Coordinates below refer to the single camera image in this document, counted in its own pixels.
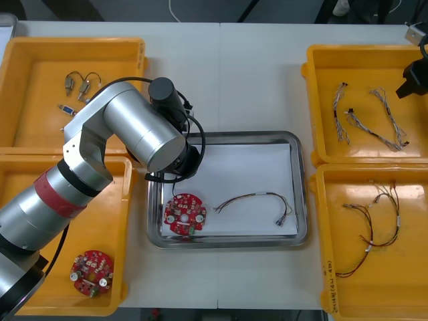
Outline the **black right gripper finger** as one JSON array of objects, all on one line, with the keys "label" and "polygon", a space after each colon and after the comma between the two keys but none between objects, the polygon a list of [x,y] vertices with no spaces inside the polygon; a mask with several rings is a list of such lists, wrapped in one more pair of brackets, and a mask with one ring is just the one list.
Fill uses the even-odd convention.
[{"label": "black right gripper finger", "polygon": [[396,94],[399,99],[405,98],[413,94],[415,85],[412,81],[406,80],[397,90]]}]

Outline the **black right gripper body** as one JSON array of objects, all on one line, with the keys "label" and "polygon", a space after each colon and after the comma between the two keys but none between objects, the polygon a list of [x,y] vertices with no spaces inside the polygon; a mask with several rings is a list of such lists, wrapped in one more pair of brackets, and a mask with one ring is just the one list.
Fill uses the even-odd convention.
[{"label": "black right gripper body", "polygon": [[405,81],[410,80],[414,83],[414,94],[419,96],[427,94],[427,60],[420,59],[410,64],[405,68],[403,77]]}]

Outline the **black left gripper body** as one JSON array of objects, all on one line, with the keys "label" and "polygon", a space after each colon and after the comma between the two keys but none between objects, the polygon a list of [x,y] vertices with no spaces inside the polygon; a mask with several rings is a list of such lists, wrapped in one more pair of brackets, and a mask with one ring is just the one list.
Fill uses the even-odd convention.
[{"label": "black left gripper body", "polygon": [[157,102],[156,110],[180,133],[187,131],[187,114],[180,103],[174,101]]}]

